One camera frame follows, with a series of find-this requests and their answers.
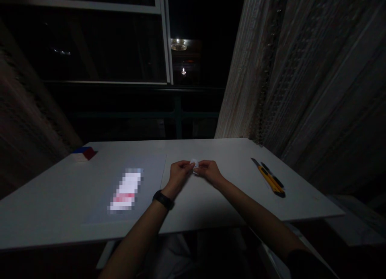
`rubik's cube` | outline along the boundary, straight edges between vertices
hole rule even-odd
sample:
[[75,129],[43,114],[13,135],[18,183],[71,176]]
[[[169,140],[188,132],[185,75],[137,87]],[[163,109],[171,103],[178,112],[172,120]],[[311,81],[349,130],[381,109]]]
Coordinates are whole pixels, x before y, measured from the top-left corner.
[[90,160],[96,152],[92,149],[91,146],[81,147],[75,150],[71,156],[74,158],[75,161],[88,161]]

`sleeve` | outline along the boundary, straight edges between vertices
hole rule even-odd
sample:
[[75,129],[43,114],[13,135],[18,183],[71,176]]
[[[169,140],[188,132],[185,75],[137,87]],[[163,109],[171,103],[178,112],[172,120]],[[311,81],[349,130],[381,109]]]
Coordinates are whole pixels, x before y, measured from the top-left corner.
[[331,270],[312,253],[304,250],[290,252],[287,266],[291,271],[292,279],[336,279]]

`finger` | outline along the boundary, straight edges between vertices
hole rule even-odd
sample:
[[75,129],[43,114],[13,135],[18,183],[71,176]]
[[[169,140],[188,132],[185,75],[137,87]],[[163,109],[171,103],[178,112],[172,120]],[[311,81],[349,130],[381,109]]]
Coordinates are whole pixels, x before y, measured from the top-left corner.
[[204,176],[206,170],[207,170],[207,168],[194,168],[193,169],[193,171],[195,173],[199,174],[200,176]]
[[194,163],[191,163],[191,164],[188,164],[186,166],[184,166],[184,170],[186,173],[190,172],[193,168],[194,168]]
[[190,161],[188,161],[188,160],[180,160],[179,162],[175,162],[175,164],[178,165],[179,167],[183,167],[189,163],[190,163]]
[[198,163],[199,166],[209,166],[212,160],[202,160]]

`white paper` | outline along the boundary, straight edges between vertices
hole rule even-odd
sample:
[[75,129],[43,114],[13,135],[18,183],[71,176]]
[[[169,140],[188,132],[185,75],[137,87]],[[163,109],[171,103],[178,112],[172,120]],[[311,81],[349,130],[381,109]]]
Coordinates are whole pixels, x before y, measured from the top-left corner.
[[166,154],[127,156],[85,224],[138,220],[161,187]]
[[198,168],[198,160],[196,160],[195,158],[192,158],[190,163],[194,163],[194,168]]

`curtain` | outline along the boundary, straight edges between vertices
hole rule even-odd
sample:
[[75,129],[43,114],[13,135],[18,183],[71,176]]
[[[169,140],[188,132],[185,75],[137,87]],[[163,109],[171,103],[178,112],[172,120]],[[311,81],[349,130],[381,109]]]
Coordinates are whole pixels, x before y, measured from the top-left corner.
[[216,137],[249,137],[324,193],[381,175],[385,1],[245,0]]
[[1,199],[82,142],[1,21],[0,89]]

